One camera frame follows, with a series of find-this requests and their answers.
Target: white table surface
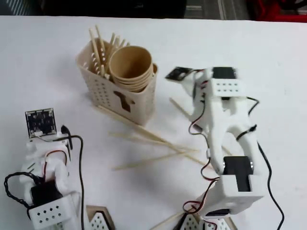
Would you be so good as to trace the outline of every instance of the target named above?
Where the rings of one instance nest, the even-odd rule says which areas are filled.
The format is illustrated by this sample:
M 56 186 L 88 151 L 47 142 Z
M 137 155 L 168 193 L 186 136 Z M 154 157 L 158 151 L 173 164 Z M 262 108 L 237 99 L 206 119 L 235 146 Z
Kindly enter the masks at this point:
M 206 189 L 201 166 L 182 157 L 111 171 L 113 166 L 170 150 L 108 136 L 108 131 L 133 131 L 92 107 L 75 64 L 76 55 L 89 41 L 88 28 L 96 23 L 106 40 L 115 32 L 149 49 L 159 73 L 156 112 L 146 128 L 174 143 L 202 149 L 195 156 L 203 161 L 203 139 L 188 134 L 188 120 L 168 100 L 175 95 L 191 106 L 190 99 L 181 86 L 166 82 L 164 76 L 174 66 L 238 68 L 249 96 L 261 101 L 251 119 L 258 124 L 257 136 L 273 168 L 272 191 L 286 216 L 282 229 L 303 229 L 307 205 L 306 24 L 0 16 L 1 180 L 18 171 L 24 161 L 24 112 L 54 107 L 58 129 L 65 124 L 72 134 L 84 138 L 86 203 L 107 206 L 117 229 L 147 230 Z M 79 144 L 74 146 L 71 181 L 79 187 Z M 16 178 L 10 185 L 14 194 L 22 195 Z M 32 229 L 25 208 L 6 196 L 4 186 L 0 207 L 0 229 Z M 267 193 L 233 219 L 240 230 L 273 230 L 281 215 Z

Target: red cable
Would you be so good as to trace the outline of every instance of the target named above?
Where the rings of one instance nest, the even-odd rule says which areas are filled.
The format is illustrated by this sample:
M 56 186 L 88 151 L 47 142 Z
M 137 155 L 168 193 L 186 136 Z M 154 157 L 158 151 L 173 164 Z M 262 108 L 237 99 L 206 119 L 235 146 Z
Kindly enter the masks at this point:
M 207 181 L 218 180 L 218 179 L 220 179 L 219 176 L 218 176 L 218 177 L 214 177 L 214 178 L 210 178 L 210 177 L 204 176 L 204 174 L 202 173 L 202 171 L 210 164 L 210 161 L 211 161 L 211 158 L 209 157 L 208 162 L 201 168 L 201 176 L 202 176 L 205 180 L 207 180 Z
M 206 220 L 203 220 L 203 221 L 205 221 L 208 224 L 214 225 L 215 226 L 214 230 L 217 230 L 217 224 L 216 223 L 213 223 L 213 222 L 210 222 L 210 221 L 206 221 Z
M 205 194 L 204 194 L 203 197 L 202 197 L 201 202 L 199 202 L 199 201 L 197 201 L 197 200 L 189 200 L 189 201 L 187 201 L 187 202 L 185 202 L 185 203 L 183 204 L 182 209 L 183 209 L 186 213 L 188 213 L 188 214 L 195 214 L 195 213 L 198 213 L 198 212 L 202 209 L 202 207 L 203 207 L 203 205 L 204 205 L 204 203 L 205 203 L 205 199 L 206 199 L 206 196 L 207 196 L 207 194 L 208 194 L 208 191 L 209 191 L 210 187 L 211 187 L 211 186 L 214 184 L 214 182 L 216 182 L 216 181 L 218 181 L 218 180 L 214 180 L 214 181 L 211 181 L 211 182 L 210 182 L 210 184 L 209 184 L 209 186 L 208 186 L 208 188 L 207 188 Z M 189 204 L 189 203 L 199 204 L 199 207 L 198 207 L 195 211 L 186 210 L 186 209 L 184 208 L 184 206 L 187 205 L 187 204 Z
M 46 161 L 46 158 L 51 154 L 51 153 L 55 153 L 55 152 L 62 152 L 64 153 L 65 155 L 65 165 L 67 165 L 67 155 L 66 153 L 63 151 L 63 150 L 54 150 L 54 151 L 51 151 L 51 152 L 48 152 L 45 156 L 45 164 L 44 164 L 44 168 L 43 168 L 43 177 L 44 177 L 44 180 L 46 180 L 46 168 L 47 168 L 47 161 Z

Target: red object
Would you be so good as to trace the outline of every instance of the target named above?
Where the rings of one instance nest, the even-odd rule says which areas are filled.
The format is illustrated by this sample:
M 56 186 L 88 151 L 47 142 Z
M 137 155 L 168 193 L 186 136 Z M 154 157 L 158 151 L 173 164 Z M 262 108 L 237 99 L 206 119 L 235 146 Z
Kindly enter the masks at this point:
M 252 3 L 257 21 L 307 23 L 307 15 L 283 14 L 277 0 L 248 1 Z

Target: stack of paper cups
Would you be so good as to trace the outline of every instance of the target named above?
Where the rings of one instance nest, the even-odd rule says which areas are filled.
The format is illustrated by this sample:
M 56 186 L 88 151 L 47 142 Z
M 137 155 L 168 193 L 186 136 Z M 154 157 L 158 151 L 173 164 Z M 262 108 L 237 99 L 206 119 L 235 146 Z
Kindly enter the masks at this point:
M 143 91 L 153 78 L 153 61 L 147 49 L 125 46 L 110 58 L 110 74 L 114 83 L 131 92 Z

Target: black circuit board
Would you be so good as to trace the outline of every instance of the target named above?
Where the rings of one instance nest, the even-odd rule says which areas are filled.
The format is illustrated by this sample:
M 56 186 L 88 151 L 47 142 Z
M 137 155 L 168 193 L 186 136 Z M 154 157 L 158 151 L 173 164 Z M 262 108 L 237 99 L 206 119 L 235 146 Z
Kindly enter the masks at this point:
M 53 108 L 25 112 L 29 138 L 35 137 L 35 132 L 42 131 L 41 136 L 57 133 Z
M 191 68 L 176 67 L 165 78 L 171 81 L 182 81 L 192 70 Z

